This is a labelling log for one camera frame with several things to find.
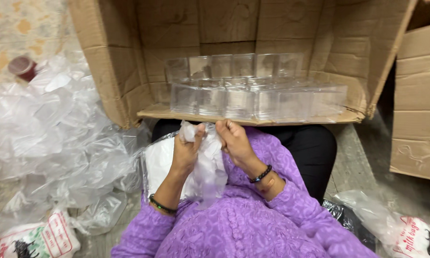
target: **plastic bag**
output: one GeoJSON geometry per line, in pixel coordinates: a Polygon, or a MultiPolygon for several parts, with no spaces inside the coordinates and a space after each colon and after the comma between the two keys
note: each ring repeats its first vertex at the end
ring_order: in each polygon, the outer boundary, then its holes
{"type": "Polygon", "coordinates": [[[125,193],[110,192],[89,205],[72,223],[83,234],[95,236],[107,233],[118,222],[126,204],[125,193]]]}
{"type": "Polygon", "coordinates": [[[430,225],[424,220],[393,213],[376,198],[358,190],[340,192],[335,198],[354,211],[390,256],[430,258],[430,225]]]}
{"type": "MultiPolygon", "coordinates": [[[[199,209],[210,207],[216,198],[220,198],[225,189],[228,175],[226,174],[221,155],[221,140],[215,125],[204,123],[205,135],[198,150],[198,160],[194,170],[189,174],[187,183],[192,195],[190,200],[200,201],[199,209]]],[[[197,129],[189,122],[182,121],[179,134],[185,141],[194,142],[197,129]]]]}
{"type": "MultiPolygon", "coordinates": [[[[198,160],[194,171],[188,176],[180,196],[180,200],[189,199],[201,202],[199,208],[209,207],[217,197],[221,197],[227,182],[221,156],[221,141],[215,125],[204,123],[205,132],[198,150],[198,160]]],[[[180,137],[185,141],[194,141],[195,126],[182,121],[180,137]]],[[[143,173],[144,194],[155,193],[172,165],[174,139],[178,132],[167,134],[149,145],[139,155],[140,170],[143,173]]]]}
{"type": "Polygon", "coordinates": [[[68,225],[69,216],[55,208],[47,222],[15,226],[0,237],[0,258],[71,258],[80,242],[68,225]]]}
{"type": "Polygon", "coordinates": [[[357,218],[356,214],[345,205],[337,205],[334,202],[323,200],[322,206],[326,208],[333,218],[341,225],[352,232],[360,242],[371,251],[376,251],[376,238],[371,234],[357,218]]]}
{"type": "Polygon", "coordinates": [[[0,232],[39,222],[55,202],[85,208],[114,185],[140,190],[137,157],[151,132],[144,124],[128,131],[114,125],[82,52],[74,59],[40,62],[28,87],[0,85],[0,180],[23,179],[0,213],[0,232]]]}

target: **purple embroidered top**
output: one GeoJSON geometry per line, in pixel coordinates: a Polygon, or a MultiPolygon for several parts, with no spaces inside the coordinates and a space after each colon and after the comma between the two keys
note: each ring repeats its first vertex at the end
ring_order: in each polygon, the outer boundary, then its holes
{"type": "Polygon", "coordinates": [[[378,257],[311,198],[290,152],[270,134],[246,127],[258,158],[285,179],[266,202],[228,155],[223,197],[210,208],[184,202],[175,217],[142,198],[142,209],[123,232],[112,258],[132,257],[378,257]]]}

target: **black beaded bracelet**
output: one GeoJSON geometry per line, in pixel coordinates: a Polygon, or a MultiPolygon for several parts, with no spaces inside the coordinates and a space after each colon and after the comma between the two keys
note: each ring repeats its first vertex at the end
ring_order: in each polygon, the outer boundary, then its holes
{"type": "Polygon", "coordinates": [[[150,202],[153,203],[154,205],[156,205],[156,207],[158,207],[158,209],[161,209],[165,213],[168,213],[168,214],[176,214],[177,213],[177,210],[169,209],[165,206],[162,206],[159,202],[156,202],[156,200],[153,198],[153,196],[154,196],[154,194],[152,194],[150,196],[150,202]]]}
{"type": "Polygon", "coordinates": [[[255,177],[254,179],[250,179],[250,183],[254,184],[259,182],[263,177],[265,177],[269,172],[271,172],[272,170],[272,166],[268,165],[268,168],[266,169],[265,172],[263,172],[261,175],[255,177]]]}

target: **hand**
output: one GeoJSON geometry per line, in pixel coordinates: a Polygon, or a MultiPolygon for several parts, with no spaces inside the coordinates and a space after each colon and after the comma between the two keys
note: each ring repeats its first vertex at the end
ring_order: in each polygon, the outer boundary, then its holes
{"type": "Polygon", "coordinates": [[[179,173],[184,179],[186,179],[194,169],[194,163],[198,158],[198,149],[205,133],[205,126],[203,124],[199,124],[195,127],[198,130],[194,137],[195,142],[184,142],[180,140],[179,135],[176,135],[174,139],[174,156],[169,173],[179,173]]]}
{"type": "Polygon", "coordinates": [[[215,128],[222,138],[221,149],[249,177],[255,178],[266,170],[267,166],[256,156],[242,126],[225,119],[218,120],[215,128]]]}

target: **concrete floor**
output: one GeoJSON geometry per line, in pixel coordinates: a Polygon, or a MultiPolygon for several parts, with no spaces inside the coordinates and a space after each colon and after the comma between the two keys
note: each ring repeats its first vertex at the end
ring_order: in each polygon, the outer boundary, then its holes
{"type": "MultiPolygon", "coordinates": [[[[65,0],[0,2],[0,82],[16,79],[7,71],[15,56],[36,62],[59,52],[80,50],[65,0]]],[[[423,218],[430,223],[430,180],[389,172],[391,115],[376,113],[362,124],[328,126],[338,141],[338,154],[326,197],[341,191],[375,191],[392,210],[423,218]]],[[[0,182],[0,210],[14,195],[18,182],[0,182]]],[[[109,233],[87,237],[78,234],[82,248],[76,257],[109,257],[121,232],[140,210],[139,194],[129,203],[109,233]]],[[[379,254],[385,257],[380,249],[379,254]]]]}

